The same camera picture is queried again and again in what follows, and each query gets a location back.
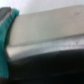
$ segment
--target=gray surface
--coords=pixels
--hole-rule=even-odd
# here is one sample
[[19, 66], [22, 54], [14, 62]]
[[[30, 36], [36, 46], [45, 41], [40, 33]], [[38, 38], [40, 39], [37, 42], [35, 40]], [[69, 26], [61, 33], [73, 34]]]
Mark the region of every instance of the gray surface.
[[83, 48], [83, 10], [84, 6], [73, 6], [18, 16], [6, 47], [8, 58], [14, 61], [42, 53]]

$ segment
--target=white background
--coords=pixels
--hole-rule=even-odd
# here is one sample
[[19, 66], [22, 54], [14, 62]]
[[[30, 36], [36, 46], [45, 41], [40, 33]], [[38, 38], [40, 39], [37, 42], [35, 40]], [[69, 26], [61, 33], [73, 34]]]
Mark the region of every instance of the white background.
[[0, 0], [0, 7], [17, 8], [20, 14], [27, 14], [83, 3], [84, 0]]

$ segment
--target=green cloth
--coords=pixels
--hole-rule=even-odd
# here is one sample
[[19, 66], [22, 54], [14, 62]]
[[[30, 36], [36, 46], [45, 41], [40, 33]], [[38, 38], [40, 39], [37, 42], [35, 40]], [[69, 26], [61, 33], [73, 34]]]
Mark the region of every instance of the green cloth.
[[8, 78], [9, 77], [4, 43], [5, 43], [7, 31], [9, 29], [12, 21], [18, 14], [19, 14], [19, 11], [16, 9], [13, 9], [12, 12], [9, 13], [9, 15], [6, 16], [2, 22], [0, 22], [0, 78]]

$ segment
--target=shiny metal surface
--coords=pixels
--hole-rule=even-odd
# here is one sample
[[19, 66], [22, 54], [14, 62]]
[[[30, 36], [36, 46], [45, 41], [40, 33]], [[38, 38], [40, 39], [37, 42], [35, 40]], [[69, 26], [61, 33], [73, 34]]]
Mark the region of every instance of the shiny metal surface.
[[6, 51], [9, 61], [84, 48], [84, 6], [18, 16]]

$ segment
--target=silver metal object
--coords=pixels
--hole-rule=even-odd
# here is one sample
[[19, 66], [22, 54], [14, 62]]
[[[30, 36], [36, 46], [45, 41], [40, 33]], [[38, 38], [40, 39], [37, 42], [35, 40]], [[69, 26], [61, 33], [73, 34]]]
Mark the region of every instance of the silver metal object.
[[84, 6], [19, 15], [6, 47], [8, 62], [73, 49], [84, 49]]

